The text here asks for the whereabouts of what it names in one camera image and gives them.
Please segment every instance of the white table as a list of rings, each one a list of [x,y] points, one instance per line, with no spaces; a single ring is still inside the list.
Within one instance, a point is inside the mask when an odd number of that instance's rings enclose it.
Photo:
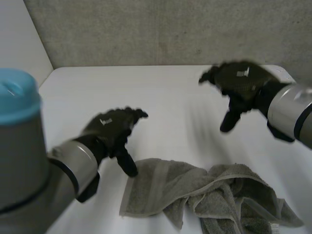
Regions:
[[[281,80],[292,80],[281,67],[265,66]],[[209,169],[217,163],[244,163],[271,185],[307,227],[281,233],[312,232],[312,155],[300,143],[275,140],[264,117],[244,115],[230,134],[220,123],[228,99],[198,79],[208,66],[77,67],[56,69],[40,87],[48,149],[75,137],[98,112],[140,107],[148,114],[134,128],[127,145],[134,160],[157,157]],[[164,216],[119,217],[127,176],[115,160],[100,168],[97,195],[74,201],[49,234],[200,234],[199,219],[186,208],[177,230]]]

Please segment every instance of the teal cap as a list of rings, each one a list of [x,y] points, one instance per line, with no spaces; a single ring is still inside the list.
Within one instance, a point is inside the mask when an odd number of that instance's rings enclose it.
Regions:
[[[0,125],[17,124],[40,112],[35,79],[27,72],[0,68]]]

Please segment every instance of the gray towel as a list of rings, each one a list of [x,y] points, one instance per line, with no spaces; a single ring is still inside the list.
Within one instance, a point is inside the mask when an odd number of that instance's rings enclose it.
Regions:
[[[285,200],[243,164],[215,165],[208,172],[185,162],[150,158],[136,162],[119,215],[146,217],[164,212],[179,229],[188,203],[204,234],[271,234],[270,223],[302,221]]]

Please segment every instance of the gloved thumb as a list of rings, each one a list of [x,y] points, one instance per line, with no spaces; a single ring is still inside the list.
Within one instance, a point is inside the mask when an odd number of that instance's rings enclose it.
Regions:
[[[116,150],[114,156],[117,158],[118,165],[129,177],[135,177],[138,174],[137,166],[125,147]]]
[[[241,114],[242,112],[240,111],[228,110],[221,123],[220,131],[228,133],[230,130],[232,130],[235,127],[236,123],[240,120]]]

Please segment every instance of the silver robot arm segment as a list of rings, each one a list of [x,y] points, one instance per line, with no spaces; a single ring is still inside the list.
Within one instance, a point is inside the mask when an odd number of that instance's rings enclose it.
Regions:
[[[300,84],[282,88],[270,103],[268,121],[312,149],[312,88]]]

